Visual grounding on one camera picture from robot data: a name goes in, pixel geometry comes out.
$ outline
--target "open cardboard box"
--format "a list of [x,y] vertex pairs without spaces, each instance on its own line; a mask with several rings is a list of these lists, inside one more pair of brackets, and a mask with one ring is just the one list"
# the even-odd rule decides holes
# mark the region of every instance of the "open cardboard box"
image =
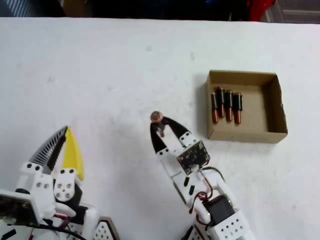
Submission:
[[[212,121],[211,92],[217,87],[242,93],[241,124]],[[211,70],[207,79],[208,138],[247,143],[278,143],[288,135],[281,87],[275,73]]]

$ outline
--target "copper battery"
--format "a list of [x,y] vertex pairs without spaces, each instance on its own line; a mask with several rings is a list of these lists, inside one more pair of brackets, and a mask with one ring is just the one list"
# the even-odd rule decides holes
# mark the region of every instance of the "copper battery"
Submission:
[[213,91],[211,92],[211,112],[212,112],[212,122],[217,124],[219,122],[218,117],[218,102],[216,93]]
[[220,118],[225,117],[225,89],[218,87],[216,90],[217,102],[218,102],[218,113]]
[[231,90],[227,90],[224,94],[225,118],[227,122],[232,122],[234,94]]
[[233,114],[234,114],[235,124],[241,124],[241,111],[242,111],[242,95],[241,95],[241,92],[236,92],[233,95]]

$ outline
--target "red object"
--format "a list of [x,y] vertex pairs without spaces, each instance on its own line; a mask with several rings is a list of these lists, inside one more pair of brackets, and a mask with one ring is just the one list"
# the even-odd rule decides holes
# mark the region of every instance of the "red object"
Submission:
[[54,217],[58,218],[58,219],[67,219],[68,218],[66,215],[57,214],[57,213],[54,215]]
[[259,22],[262,15],[274,4],[275,0],[252,0],[250,7],[249,21]]

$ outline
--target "black wire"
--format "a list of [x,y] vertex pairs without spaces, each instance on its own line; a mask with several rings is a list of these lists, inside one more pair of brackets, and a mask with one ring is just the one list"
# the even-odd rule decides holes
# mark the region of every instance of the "black wire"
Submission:
[[69,225],[67,225],[66,227],[67,227],[68,230],[71,232],[71,229],[70,229]]
[[52,230],[52,231],[57,231],[57,232],[61,232],[61,233],[65,233],[65,234],[70,234],[80,240],[86,240],[83,236],[73,232],[73,231],[69,231],[66,229],[61,229],[57,226],[47,226],[47,225],[25,225],[26,227],[30,227],[30,228],[34,228],[34,229],[46,229],[46,230]]
[[218,168],[214,167],[214,166],[206,166],[206,167],[201,168],[201,170],[215,170],[218,174],[220,174],[220,176],[223,179],[223,181],[226,181],[224,176],[220,172],[220,170]]

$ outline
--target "white table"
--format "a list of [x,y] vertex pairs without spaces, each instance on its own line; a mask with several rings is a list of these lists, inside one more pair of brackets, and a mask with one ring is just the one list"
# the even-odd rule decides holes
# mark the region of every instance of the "white table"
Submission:
[[[319,57],[320,25],[2,18],[0,188],[14,189],[21,164],[70,125],[83,201],[122,240],[180,239],[193,217],[153,151],[149,116],[160,110],[204,140],[258,240],[318,239]],[[287,138],[206,140],[210,69],[277,73]]]

